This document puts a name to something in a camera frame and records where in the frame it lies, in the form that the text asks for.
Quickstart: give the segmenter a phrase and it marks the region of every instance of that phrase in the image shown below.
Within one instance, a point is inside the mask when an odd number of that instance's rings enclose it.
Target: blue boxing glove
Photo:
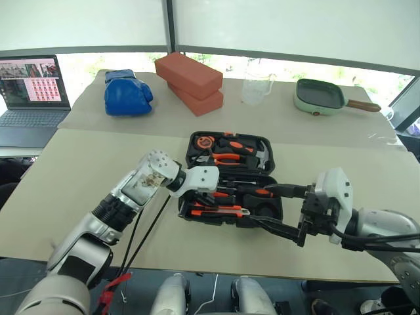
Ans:
[[[105,111],[111,116],[135,116],[152,110],[152,92],[145,82],[138,80],[132,70],[118,70],[105,74]]]

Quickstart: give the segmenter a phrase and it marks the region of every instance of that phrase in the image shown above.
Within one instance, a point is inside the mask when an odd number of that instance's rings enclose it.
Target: table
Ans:
[[[152,148],[184,162],[187,138],[59,129],[0,211],[0,256],[45,261],[58,243]],[[273,143],[278,182],[310,184],[341,166],[354,187],[354,207],[395,209],[420,221],[420,166],[409,152]],[[139,243],[168,195],[162,188],[146,208]],[[301,201],[284,199],[284,222],[296,226]],[[112,247],[121,263],[133,224]],[[394,282],[367,253],[308,236],[304,248],[260,229],[212,226],[177,217],[172,199],[133,267],[317,280]]]
[[[40,148],[0,147],[0,158],[26,158],[39,156],[41,152]]]
[[[295,84],[275,82],[259,106],[241,102],[241,79],[224,79],[224,106],[196,117],[155,73],[136,73],[154,94],[153,112],[140,117],[111,117],[104,110],[105,72],[76,100],[59,128],[142,135],[189,137],[194,131],[230,131],[260,135],[271,142],[391,148],[406,151],[390,123],[380,113],[343,108],[335,116],[312,116],[293,105]],[[342,87],[347,98],[369,101],[361,87]]]

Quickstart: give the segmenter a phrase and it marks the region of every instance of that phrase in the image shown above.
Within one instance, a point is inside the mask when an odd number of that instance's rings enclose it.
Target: laptop screen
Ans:
[[[0,58],[0,93],[9,109],[70,109],[55,55]]]

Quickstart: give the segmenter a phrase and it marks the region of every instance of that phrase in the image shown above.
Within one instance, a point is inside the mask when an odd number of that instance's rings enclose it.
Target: floor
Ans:
[[[148,314],[155,294],[162,282],[173,271],[133,269],[133,277],[120,289],[124,292],[127,302],[123,303],[120,291],[115,294],[110,312],[112,315],[143,315]],[[190,280],[192,300],[190,314],[193,314],[198,306],[211,299],[215,281],[214,274],[195,274],[183,272]],[[3,297],[19,291],[32,288],[45,276],[45,264],[41,262],[25,261],[20,259],[0,259],[0,315],[14,314],[26,293]],[[202,308],[204,312],[228,312],[231,311],[230,284],[237,276],[219,275],[215,303]],[[288,301],[292,314],[310,314],[309,303],[314,298],[322,298],[331,303],[340,314],[359,314],[357,307],[366,299],[377,299],[385,287],[366,287],[358,289],[342,289],[334,291],[322,291],[306,294],[301,289],[300,280],[287,280],[276,278],[255,278],[272,301]],[[91,290],[91,309],[94,310],[96,301],[107,284],[101,284]]]

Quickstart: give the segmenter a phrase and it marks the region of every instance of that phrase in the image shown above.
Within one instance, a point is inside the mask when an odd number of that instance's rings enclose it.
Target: shoe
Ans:
[[[312,315],[339,315],[338,311],[329,305],[327,302],[316,299],[310,305]]]
[[[383,308],[386,308],[384,304],[382,304],[381,299],[377,300],[367,300],[360,305],[360,314],[366,314],[368,312],[371,312],[373,310],[381,310]],[[391,312],[383,312],[378,313],[377,315],[392,315]]]

